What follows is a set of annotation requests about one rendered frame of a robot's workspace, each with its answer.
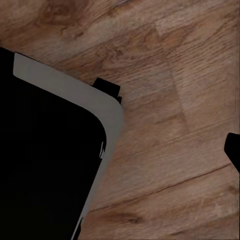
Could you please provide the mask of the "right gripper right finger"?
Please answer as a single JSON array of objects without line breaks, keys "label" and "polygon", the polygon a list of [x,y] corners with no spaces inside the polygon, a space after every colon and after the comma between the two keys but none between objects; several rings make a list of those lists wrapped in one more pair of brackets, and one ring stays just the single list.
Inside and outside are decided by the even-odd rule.
[{"label": "right gripper right finger", "polygon": [[224,146],[224,151],[240,173],[240,135],[229,133]]}]

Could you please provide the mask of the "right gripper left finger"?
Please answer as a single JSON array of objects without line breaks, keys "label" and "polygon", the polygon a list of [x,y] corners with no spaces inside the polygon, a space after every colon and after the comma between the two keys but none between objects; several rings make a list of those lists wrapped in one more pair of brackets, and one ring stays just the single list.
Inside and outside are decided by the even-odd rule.
[{"label": "right gripper left finger", "polygon": [[26,152],[21,133],[0,138],[0,193]]}]

